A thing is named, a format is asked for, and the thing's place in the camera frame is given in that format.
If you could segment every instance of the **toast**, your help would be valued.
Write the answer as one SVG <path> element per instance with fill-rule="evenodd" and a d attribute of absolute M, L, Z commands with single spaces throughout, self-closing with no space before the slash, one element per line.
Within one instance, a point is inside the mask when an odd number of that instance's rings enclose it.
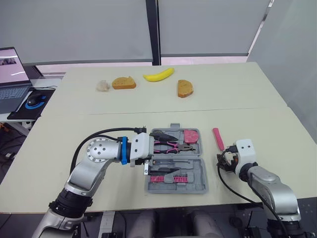
<path fill-rule="evenodd" d="M 128 89 L 128 88 L 135 88 L 137 85 L 134 82 L 134 79 L 131 76 L 129 76 L 129 77 L 116 78 L 112 82 L 112 86 L 114 89 Z"/>
<path fill-rule="evenodd" d="M 180 98 L 186 98 L 194 92 L 191 82 L 187 80 L 179 80 L 177 85 L 177 94 Z"/>

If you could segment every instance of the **pink screwdriver handle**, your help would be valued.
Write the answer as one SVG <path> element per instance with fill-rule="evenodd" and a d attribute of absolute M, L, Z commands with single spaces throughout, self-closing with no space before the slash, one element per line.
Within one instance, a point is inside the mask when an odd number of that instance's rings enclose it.
<path fill-rule="evenodd" d="M 224 144 L 223 144 L 222 138 L 220 136 L 219 129 L 215 127 L 212 129 L 212 131 L 213 131 L 213 134 L 216 138 L 219 150 L 224 151 Z"/>

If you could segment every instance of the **laptop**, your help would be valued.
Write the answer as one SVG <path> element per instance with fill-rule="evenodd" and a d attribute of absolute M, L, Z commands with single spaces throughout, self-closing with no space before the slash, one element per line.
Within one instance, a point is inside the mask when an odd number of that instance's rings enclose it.
<path fill-rule="evenodd" d="M 0 113 L 15 111 L 31 86 L 15 48 L 0 48 Z"/>

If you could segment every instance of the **banana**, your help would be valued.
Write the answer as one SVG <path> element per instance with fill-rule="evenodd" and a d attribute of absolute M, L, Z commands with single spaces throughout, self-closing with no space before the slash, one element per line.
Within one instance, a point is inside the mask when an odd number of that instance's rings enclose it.
<path fill-rule="evenodd" d="M 163 80 L 174 73 L 174 68 L 168 68 L 161 73 L 151 74 L 151 75 L 143 75 L 143 77 L 149 82 L 157 82 Z"/>

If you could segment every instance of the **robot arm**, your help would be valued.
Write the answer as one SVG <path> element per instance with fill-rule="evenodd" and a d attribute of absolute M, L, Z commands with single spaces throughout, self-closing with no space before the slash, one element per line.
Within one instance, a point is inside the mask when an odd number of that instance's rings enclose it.
<path fill-rule="evenodd" d="M 233 155 L 231 161 L 227 152 Z M 217 159 L 220 168 L 234 172 L 242 181 L 247 182 L 264 203 L 268 218 L 267 230 L 273 238 L 286 237 L 285 235 L 307 237 L 299 224 L 301 215 L 294 192 L 277 175 L 258 166 L 251 140 L 236 141 L 221 155 L 218 154 Z"/>
<path fill-rule="evenodd" d="M 70 174 L 57 199 L 49 204 L 49 209 L 42 218 L 32 238 L 39 238 L 46 228 L 73 230 L 84 221 L 84 212 L 92 205 L 92 197 L 105 177 L 106 169 L 112 162 L 130 163 L 132 167 L 139 159 L 153 154 L 154 138 L 146 133 L 139 133 L 127 142 L 105 138 L 94 138 L 89 142 L 85 158 L 78 163 Z"/>

